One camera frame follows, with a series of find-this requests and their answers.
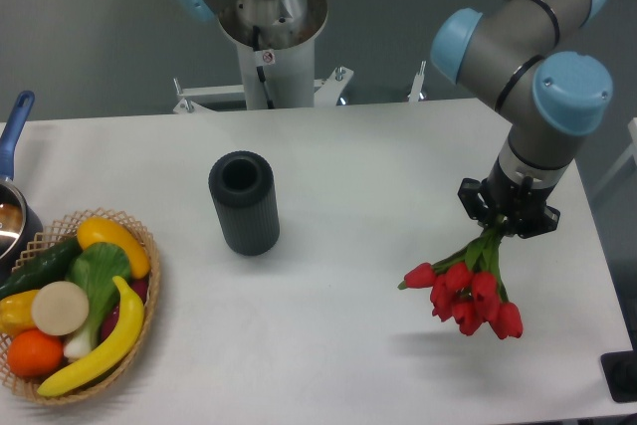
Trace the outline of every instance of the tulip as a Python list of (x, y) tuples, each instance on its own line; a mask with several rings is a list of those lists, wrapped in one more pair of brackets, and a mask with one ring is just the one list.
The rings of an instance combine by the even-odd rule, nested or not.
[(442, 322), (449, 319), (452, 303), (456, 297), (456, 293), (447, 289), (445, 275), (438, 276), (429, 297), (434, 305), (432, 316), (438, 316)]
[(491, 322), (498, 318), (500, 310), (500, 297), (498, 295), (488, 296), (482, 299), (475, 299), (476, 313), (484, 322)]
[(481, 301), (485, 298), (495, 296), (498, 293), (498, 280), (488, 272), (481, 272), (474, 275), (471, 281), (471, 295)]
[(461, 291), (468, 288), (473, 277), (474, 273), (467, 269), (467, 265), (464, 262), (454, 264), (447, 271), (447, 289)]
[(398, 289), (423, 289), (431, 288), (436, 281), (436, 273), (434, 273), (431, 264), (422, 263), (416, 266), (412, 271), (405, 274), (405, 280), (398, 285)]
[(451, 312), (456, 323), (460, 326), (460, 332), (464, 335), (473, 335), (482, 324), (482, 319), (478, 317), (476, 306), (471, 298), (463, 298), (453, 302)]
[(489, 324), (500, 340), (507, 337), (520, 338), (524, 330), (520, 310), (514, 303), (501, 304), (498, 317)]

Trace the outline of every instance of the blue pan handle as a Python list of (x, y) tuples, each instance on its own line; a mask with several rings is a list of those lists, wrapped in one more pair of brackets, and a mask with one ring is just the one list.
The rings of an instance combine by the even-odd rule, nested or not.
[(18, 144), (18, 138), (35, 100), (36, 96), (33, 95), (33, 92), (22, 92), (18, 95), (16, 104), (11, 110), (2, 136), (0, 136), (0, 178), (13, 179), (13, 156), (16, 144)]

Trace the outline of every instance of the pot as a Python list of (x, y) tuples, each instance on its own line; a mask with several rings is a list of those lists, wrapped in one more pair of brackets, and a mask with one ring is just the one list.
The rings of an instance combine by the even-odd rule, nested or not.
[(12, 182), (16, 144), (34, 101), (33, 92), (18, 96), (0, 136), (0, 284), (9, 277), (29, 241), (42, 231), (40, 218)]

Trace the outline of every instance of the bok choy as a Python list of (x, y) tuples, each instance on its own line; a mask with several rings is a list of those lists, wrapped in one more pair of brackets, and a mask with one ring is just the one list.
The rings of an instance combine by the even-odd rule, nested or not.
[(124, 250), (115, 244), (95, 243), (71, 264), (67, 280), (80, 286), (89, 297), (89, 316), (82, 327), (67, 337), (64, 355), (77, 360), (98, 346), (102, 322), (119, 300), (112, 278), (130, 281), (130, 262)]

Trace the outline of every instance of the wicker basket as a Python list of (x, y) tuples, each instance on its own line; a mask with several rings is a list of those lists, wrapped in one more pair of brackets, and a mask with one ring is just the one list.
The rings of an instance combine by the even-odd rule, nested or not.
[(148, 336), (148, 330), (155, 313), (157, 295), (159, 293), (159, 282), (161, 277), (161, 273), (159, 271), (159, 254), (157, 252), (157, 245), (152, 238), (152, 234), (150, 234), (139, 221), (136, 221), (134, 218), (128, 216), (122, 211), (107, 211), (102, 208), (96, 211), (78, 211), (72, 215), (65, 216), (62, 220), (54, 221), (52, 226), (47, 227), (44, 232), (38, 233), (34, 238), (34, 241), (28, 244), (26, 251), (22, 252), (20, 259), (16, 262), (14, 271), (41, 251), (64, 240), (65, 238), (73, 236), (80, 223), (92, 216), (109, 218), (124, 226), (128, 231), (130, 231), (135, 239), (139, 241), (148, 255), (148, 259), (150, 260), (150, 280), (148, 284), (148, 298), (145, 305), (143, 327), (139, 338), (137, 339), (137, 343), (107, 378), (93, 386), (76, 389), (66, 395), (53, 398), (46, 398), (38, 395), (37, 389), (43, 379), (22, 379), (11, 373), (9, 366), (7, 365), (7, 349), (11, 343), (11, 338), (5, 334), (0, 334), (0, 381), (2, 381), (3, 385), (10, 388), (14, 395), (24, 397), (34, 403), (41, 405), (66, 405), (97, 395), (111, 386), (126, 371), (139, 352), (144, 340)]

